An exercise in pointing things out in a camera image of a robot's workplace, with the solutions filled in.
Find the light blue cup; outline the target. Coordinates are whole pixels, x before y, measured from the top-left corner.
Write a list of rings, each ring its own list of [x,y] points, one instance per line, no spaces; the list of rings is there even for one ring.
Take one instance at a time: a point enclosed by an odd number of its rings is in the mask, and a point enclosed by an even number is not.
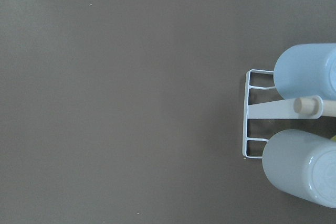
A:
[[[287,49],[275,64],[274,84],[284,99],[318,95],[335,100],[335,43]]]

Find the pale grey-blue cup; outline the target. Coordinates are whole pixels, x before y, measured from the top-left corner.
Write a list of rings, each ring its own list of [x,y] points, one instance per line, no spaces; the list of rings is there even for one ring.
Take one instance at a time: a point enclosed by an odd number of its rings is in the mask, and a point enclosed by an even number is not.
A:
[[[264,173],[276,188],[335,208],[335,141],[283,130],[270,138],[262,156]]]

